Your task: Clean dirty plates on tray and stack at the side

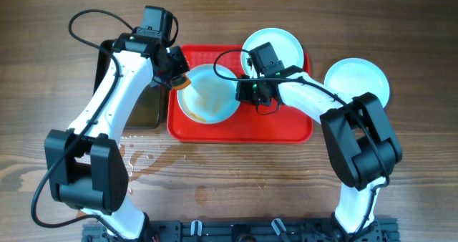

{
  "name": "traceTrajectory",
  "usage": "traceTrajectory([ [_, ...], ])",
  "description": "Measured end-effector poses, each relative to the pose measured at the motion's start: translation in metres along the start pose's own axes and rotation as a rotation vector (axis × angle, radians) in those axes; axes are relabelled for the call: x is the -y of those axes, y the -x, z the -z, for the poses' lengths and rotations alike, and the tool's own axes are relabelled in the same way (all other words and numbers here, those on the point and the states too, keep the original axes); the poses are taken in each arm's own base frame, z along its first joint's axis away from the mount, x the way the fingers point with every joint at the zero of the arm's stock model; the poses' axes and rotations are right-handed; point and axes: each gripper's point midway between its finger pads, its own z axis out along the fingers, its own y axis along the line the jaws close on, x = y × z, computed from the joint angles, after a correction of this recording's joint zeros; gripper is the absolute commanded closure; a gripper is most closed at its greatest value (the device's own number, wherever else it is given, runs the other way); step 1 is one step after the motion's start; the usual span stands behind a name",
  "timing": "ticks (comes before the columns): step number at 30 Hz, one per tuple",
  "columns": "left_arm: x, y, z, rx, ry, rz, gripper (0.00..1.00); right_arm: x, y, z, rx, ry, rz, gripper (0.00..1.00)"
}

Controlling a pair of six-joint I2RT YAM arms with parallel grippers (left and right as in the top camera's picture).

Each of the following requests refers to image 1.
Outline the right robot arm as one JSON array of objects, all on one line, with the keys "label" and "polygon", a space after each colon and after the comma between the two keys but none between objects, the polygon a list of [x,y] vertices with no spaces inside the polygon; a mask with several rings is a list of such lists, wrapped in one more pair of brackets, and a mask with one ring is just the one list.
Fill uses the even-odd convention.
[{"label": "right robot arm", "polygon": [[333,212],[334,238],[355,241],[366,235],[375,224],[376,197],[390,184],[402,158],[383,105],[370,92],[359,96],[337,92],[300,67],[284,67],[269,42],[246,53],[253,71],[238,80],[236,100],[255,106],[276,100],[321,125],[331,167],[342,182]]}]

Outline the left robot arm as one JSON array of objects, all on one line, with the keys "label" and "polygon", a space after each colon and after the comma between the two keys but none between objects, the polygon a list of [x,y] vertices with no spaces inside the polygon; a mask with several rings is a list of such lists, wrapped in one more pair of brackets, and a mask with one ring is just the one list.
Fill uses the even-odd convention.
[{"label": "left robot arm", "polygon": [[109,57],[107,72],[89,104],[65,131],[51,130],[44,150],[47,173],[31,203],[32,220],[45,228],[37,203],[48,184],[52,198],[97,219],[113,241],[156,241],[146,213],[127,196],[128,173],[118,144],[122,131],[143,90],[162,85],[184,89],[189,66],[175,45],[178,20],[168,10],[146,6],[142,23],[120,34],[112,47],[98,47]]}]

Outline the orange green scrub sponge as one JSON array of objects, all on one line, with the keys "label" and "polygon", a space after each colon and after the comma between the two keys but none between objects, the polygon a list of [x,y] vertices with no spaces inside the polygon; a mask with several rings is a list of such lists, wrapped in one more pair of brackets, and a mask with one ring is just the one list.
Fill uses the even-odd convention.
[{"label": "orange green scrub sponge", "polygon": [[173,89],[182,90],[189,86],[191,84],[191,81],[185,74],[181,74],[179,76],[173,77],[170,80],[170,84]]}]

